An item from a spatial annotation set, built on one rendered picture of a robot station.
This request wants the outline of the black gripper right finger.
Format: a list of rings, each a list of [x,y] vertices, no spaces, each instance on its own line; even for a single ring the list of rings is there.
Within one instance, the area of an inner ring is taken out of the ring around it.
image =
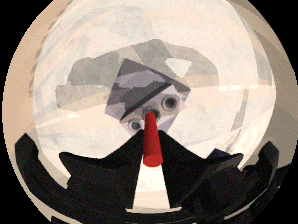
[[[214,159],[202,159],[190,149],[182,147],[172,136],[166,135],[164,131],[157,131],[158,140],[164,163],[161,164],[162,175],[164,175],[165,188],[168,192],[169,206],[181,208],[190,194],[209,177],[217,176],[218,173],[226,172],[227,169],[239,165],[245,153],[235,155],[214,157]]]

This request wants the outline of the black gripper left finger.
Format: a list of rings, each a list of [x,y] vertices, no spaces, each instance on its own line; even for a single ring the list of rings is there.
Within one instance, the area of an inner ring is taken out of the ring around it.
[[[118,147],[117,151],[104,159],[77,156],[69,152],[59,153],[59,159],[69,175],[116,190],[126,206],[125,209],[132,209],[144,153],[144,139],[145,129],[140,129],[121,148]]]

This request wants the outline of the red peg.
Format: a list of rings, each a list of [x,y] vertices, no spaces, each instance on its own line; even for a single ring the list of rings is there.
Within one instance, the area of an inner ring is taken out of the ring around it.
[[[142,153],[142,164],[145,167],[160,167],[164,163],[160,148],[160,140],[157,135],[157,120],[153,112],[145,116],[145,139],[144,153]]]

